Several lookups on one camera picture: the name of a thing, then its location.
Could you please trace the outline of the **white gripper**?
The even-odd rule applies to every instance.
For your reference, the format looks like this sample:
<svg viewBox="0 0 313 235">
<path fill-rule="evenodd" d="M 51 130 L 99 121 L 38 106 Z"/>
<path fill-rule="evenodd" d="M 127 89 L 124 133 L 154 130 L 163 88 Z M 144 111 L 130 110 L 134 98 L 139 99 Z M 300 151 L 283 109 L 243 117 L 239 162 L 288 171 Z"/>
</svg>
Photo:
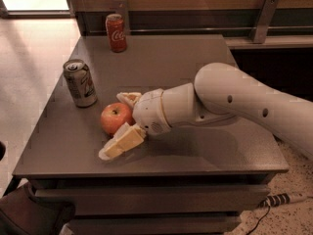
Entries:
<svg viewBox="0 0 313 235">
<path fill-rule="evenodd" d="M 136 123 L 123 124 L 105 146 L 99 151 L 99 158 L 109 161 L 139 146 L 148 135 L 160 135 L 171 130 L 162 108 L 162 89 L 145 94 L 140 92 L 120 92 L 116 95 L 119 102 L 133 109 Z"/>
</svg>

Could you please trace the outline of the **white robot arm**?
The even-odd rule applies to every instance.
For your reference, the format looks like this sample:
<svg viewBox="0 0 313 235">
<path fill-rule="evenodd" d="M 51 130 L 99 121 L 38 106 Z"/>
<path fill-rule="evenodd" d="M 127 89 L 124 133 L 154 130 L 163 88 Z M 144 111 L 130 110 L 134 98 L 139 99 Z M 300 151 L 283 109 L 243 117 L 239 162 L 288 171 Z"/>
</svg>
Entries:
<svg viewBox="0 0 313 235">
<path fill-rule="evenodd" d="M 273 89 L 228 64 L 202 67 L 192 83 L 144 94 L 121 92 L 117 99 L 131 108 L 135 123 L 122 124 L 99 151 L 104 161 L 139 146 L 148 135 L 175 126 L 224 124 L 234 117 L 261 125 L 313 159 L 313 103 Z"/>
</svg>

